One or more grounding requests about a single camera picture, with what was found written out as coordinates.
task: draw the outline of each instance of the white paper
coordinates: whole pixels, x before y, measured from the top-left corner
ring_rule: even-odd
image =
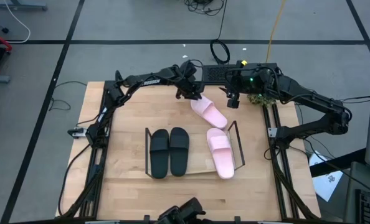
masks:
[[[321,163],[322,160],[316,156],[316,154],[313,154],[310,157],[310,166],[313,166],[315,164]],[[315,192],[323,199],[329,202],[330,197],[332,196],[337,184],[340,181],[341,176],[343,175],[342,172],[336,171],[332,172],[330,174],[322,175],[319,177],[312,178],[312,181],[314,183]]]

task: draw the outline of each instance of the wooden board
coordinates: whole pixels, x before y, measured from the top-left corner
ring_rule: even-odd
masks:
[[[79,121],[95,117],[102,91],[103,82],[88,83]],[[209,152],[204,144],[211,126],[193,112],[188,100],[177,100],[175,92],[173,86],[144,87],[116,110],[98,219],[142,220],[144,215],[151,215],[155,220],[169,207],[197,197],[207,212],[205,218],[219,221],[241,216],[244,221],[280,220],[272,165],[263,157],[268,141],[262,109],[250,104],[245,95],[241,96],[239,109],[235,110],[226,107],[227,98],[217,86],[206,86],[204,91],[228,119],[229,125],[233,120],[238,122],[246,165],[236,171],[233,179],[221,180],[216,173],[206,173],[154,180],[145,174],[146,127],[151,132],[182,127],[195,140],[193,144],[199,144],[197,148],[201,153]],[[298,125],[293,103],[279,104],[278,108],[282,125]],[[74,140],[70,160],[87,144],[85,138]],[[292,146],[304,150],[301,140],[294,140]],[[84,187],[89,155],[90,150],[81,155],[69,171],[62,199],[63,211]],[[320,215],[305,155],[289,149],[288,160],[295,190],[311,211]],[[211,166],[206,161],[197,161],[197,164]]]

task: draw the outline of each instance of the concrete floor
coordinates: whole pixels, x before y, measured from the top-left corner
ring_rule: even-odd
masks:
[[[1,73],[11,76],[0,84],[0,219],[22,163],[59,55],[69,32],[78,0],[49,0],[49,10],[14,11],[32,31],[37,44],[14,45]],[[370,37],[370,0],[352,1]],[[221,39],[267,40],[280,7],[279,0],[229,1]],[[208,44],[144,44],[142,40],[209,40],[219,33],[222,12],[209,17],[187,10],[176,0],[85,0],[72,40],[139,40],[139,44],[103,45],[74,42],[65,56],[58,83],[114,79],[158,71],[182,63],[183,55],[204,64],[215,64]],[[11,31],[6,39],[23,39],[23,29],[7,11],[0,10],[0,23]],[[288,0],[278,25],[276,40],[363,40],[346,0]],[[230,44],[231,62],[265,60],[266,45]],[[370,51],[364,44],[273,45],[271,62],[307,88],[333,98],[370,95]],[[66,130],[78,120],[85,88],[60,86],[54,98],[68,101],[70,111],[47,113],[22,190],[10,222],[50,219],[55,215],[72,138]],[[335,156],[366,145],[369,103],[349,105],[354,118],[342,136],[319,134]],[[321,114],[301,107],[304,122]],[[314,148],[325,150],[315,141]],[[323,215],[342,217],[347,179],[342,178],[329,203],[320,200]]]

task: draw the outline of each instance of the yellow cable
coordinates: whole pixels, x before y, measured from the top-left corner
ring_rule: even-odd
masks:
[[[271,37],[270,37],[270,42],[268,43],[268,52],[267,52],[267,58],[265,59],[265,63],[268,63],[268,59],[270,57],[271,53],[271,42],[272,42],[272,37],[273,33],[275,32],[275,29],[277,28],[277,25],[279,23],[280,15],[282,14],[283,7],[285,6],[286,0],[282,0],[282,3],[280,5],[279,13],[277,15],[277,20],[275,21],[275,24],[273,25],[272,31],[271,31]]]

